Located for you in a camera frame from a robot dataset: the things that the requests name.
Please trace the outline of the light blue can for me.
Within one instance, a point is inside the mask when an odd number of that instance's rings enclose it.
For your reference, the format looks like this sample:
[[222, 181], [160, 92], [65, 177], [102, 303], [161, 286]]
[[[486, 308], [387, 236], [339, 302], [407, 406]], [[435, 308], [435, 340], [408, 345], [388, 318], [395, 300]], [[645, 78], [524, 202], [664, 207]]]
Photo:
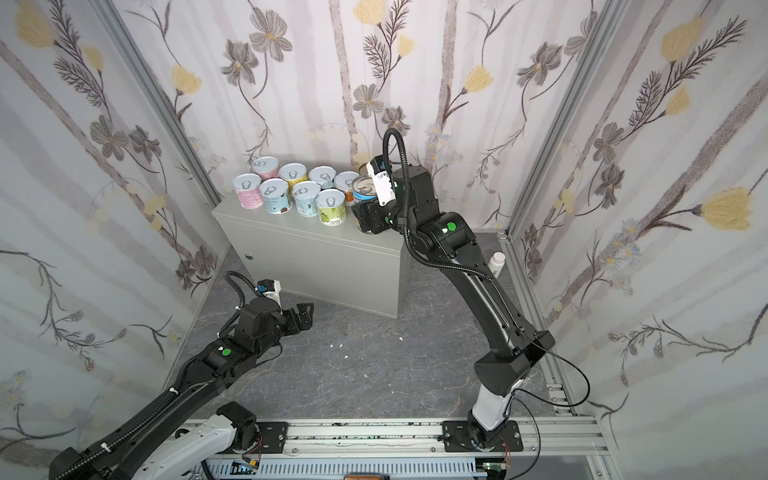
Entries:
[[308, 178], [325, 190], [334, 187], [336, 175], [336, 170], [331, 166], [317, 166], [309, 171]]

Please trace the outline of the green can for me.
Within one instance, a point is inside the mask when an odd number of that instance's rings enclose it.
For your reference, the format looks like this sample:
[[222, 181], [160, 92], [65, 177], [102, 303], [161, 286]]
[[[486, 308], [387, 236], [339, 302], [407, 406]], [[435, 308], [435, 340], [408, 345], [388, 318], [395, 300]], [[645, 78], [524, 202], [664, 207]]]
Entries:
[[346, 220], [346, 197], [337, 189], [322, 190], [315, 198], [315, 205], [325, 226], [339, 226]]

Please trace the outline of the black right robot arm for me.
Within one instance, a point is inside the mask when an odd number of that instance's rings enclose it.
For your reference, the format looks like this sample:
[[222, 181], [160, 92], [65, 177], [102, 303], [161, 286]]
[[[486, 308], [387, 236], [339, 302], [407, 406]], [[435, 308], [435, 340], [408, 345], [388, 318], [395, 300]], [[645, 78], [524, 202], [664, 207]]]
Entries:
[[512, 303], [463, 217], [440, 209], [430, 173], [409, 165], [398, 129], [386, 130], [382, 152], [367, 170], [376, 197], [352, 207], [363, 232], [402, 235], [414, 260], [453, 284], [487, 339], [488, 353], [474, 364], [481, 388], [468, 415], [471, 446], [486, 449], [503, 431], [515, 390], [554, 346], [554, 337], [534, 327]]

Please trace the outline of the yellow can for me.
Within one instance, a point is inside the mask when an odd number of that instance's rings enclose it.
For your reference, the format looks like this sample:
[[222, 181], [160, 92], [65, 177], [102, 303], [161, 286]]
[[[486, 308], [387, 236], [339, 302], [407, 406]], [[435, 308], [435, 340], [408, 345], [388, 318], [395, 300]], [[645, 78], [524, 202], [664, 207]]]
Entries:
[[289, 189], [292, 190], [297, 184], [308, 180], [308, 170], [305, 165], [292, 162], [279, 169], [279, 176], [288, 183]]

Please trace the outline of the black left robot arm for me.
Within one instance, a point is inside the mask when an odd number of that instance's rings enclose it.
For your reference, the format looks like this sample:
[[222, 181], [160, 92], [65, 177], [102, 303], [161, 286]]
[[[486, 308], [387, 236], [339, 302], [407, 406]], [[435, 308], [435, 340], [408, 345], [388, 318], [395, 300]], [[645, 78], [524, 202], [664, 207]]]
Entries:
[[204, 404], [265, 364], [264, 354], [279, 347], [283, 338], [313, 325], [313, 303], [282, 307], [272, 290], [274, 281], [253, 283], [235, 271], [226, 272], [225, 280], [238, 303], [216, 338], [179, 368], [163, 393], [123, 425], [83, 451], [68, 448], [55, 457], [49, 478], [174, 478], [234, 442], [244, 450], [262, 445], [255, 416], [235, 402], [199, 428], [171, 437]]

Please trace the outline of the teal can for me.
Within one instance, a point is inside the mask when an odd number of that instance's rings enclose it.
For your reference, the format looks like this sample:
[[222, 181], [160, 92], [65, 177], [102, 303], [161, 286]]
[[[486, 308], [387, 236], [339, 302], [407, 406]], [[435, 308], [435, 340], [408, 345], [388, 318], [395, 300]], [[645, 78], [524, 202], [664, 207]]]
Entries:
[[293, 203], [290, 197], [289, 184], [281, 178], [263, 181], [259, 186], [263, 205], [270, 214], [284, 214], [291, 210]]

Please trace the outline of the blue can silver lid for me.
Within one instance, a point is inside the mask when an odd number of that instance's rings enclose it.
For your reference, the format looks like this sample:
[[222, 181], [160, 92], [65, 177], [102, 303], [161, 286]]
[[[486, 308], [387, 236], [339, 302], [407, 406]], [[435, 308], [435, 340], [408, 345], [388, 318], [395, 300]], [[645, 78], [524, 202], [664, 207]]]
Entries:
[[352, 205], [356, 205], [363, 201], [376, 200], [377, 193], [370, 176], [358, 176], [352, 182]]

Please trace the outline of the orange can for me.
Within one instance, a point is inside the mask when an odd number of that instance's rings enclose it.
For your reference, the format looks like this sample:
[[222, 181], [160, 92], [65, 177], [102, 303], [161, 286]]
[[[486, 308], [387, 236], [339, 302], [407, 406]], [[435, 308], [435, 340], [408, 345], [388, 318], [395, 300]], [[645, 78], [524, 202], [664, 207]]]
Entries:
[[359, 177], [359, 174], [354, 171], [343, 171], [336, 175], [334, 178], [334, 187], [341, 191], [345, 196], [345, 203], [348, 206], [354, 204], [354, 181]]

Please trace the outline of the pink can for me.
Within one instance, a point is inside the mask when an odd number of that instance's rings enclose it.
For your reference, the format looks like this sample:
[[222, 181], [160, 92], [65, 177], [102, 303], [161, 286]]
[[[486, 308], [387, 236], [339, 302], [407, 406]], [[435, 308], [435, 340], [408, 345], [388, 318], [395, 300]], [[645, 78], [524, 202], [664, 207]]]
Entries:
[[273, 156], [262, 156], [251, 163], [251, 172], [258, 175], [262, 181], [279, 178], [280, 162]]
[[263, 206], [261, 182], [261, 177], [255, 173], [241, 174], [233, 179], [233, 189], [244, 209], [253, 210]]

